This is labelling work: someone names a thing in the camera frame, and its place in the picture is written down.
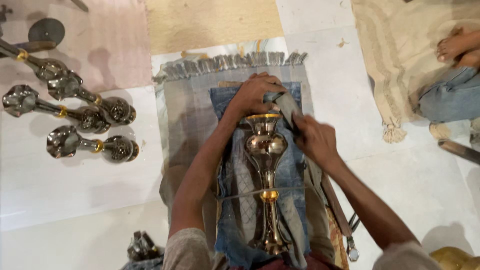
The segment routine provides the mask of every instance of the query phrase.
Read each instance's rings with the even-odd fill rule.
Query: red cloth
[[[323,256],[322,254],[313,253],[311,252],[309,255],[305,256],[305,260],[307,261],[307,269],[308,270],[342,270],[335,264],[332,264],[328,261],[328,259]],[[230,269],[233,270],[240,270],[242,268],[232,267]],[[271,263],[259,268],[259,270],[289,270],[295,269],[283,263],[283,260],[278,258]]]

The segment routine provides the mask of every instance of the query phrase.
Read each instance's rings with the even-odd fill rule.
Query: gold rim
[[[97,143],[97,146],[95,148],[95,150],[92,151],[92,153],[96,154],[96,153],[99,153],[100,151],[103,150],[103,142],[101,140],[96,140],[96,143]]]
[[[99,95],[99,94],[95,94],[96,96],[96,99],[95,101],[93,102],[95,105],[100,105],[100,103],[102,103],[102,96]]]
[[[282,118],[282,115],[278,114],[278,113],[256,114],[256,115],[247,116],[247,117],[245,117],[245,119],[253,119],[253,118],[260,118],[260,117],[280,117],[280,118]]]
[[[56,115],[55,117],[57,118],[65,118],[65,116],[67,116],[67,107],[63,106],[63,105],[59,105],[59,107],[61,108],[61,111],[58,113],[58,115]]]
[[[25,60],[27,60],[28,58],[28,52],[24,49],[18,49],[20,51],[20,53],[17,55],[17,58],[15,60],[17,60],[18,62],[25,62]]]

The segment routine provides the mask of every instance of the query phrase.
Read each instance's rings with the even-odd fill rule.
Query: hand
[[[278,110],[277,105],[268,102],[264,103],[266,92],[285,92],[280,80],[275,76],[269,76],[267,72],[260,74],[253,73],[245,81],[233,99],[230,101],[227,110],[232,110],[244,117],[252,114],[268,113],[268,110]]]
[[[302,135],[296,143],[307,157],[326,172],[330,172],[336,165],[343,162],[336,150],[335,128],[320,124],[311,116],[293,114],[293,121]]]

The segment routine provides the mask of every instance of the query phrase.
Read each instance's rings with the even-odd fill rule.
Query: jeans
[[[419,98],[423,116],[444,123],[480,116],[480,74],[473,67],[451,69]]]

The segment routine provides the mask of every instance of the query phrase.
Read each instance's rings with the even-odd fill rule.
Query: foot
[[[467,51],[456,67],[480,68],[480,48]]]
[[[469,32],[464,27],[454,29],[452,35],[438,43],[438,61],[445,62],[480,46],[480,31]]]

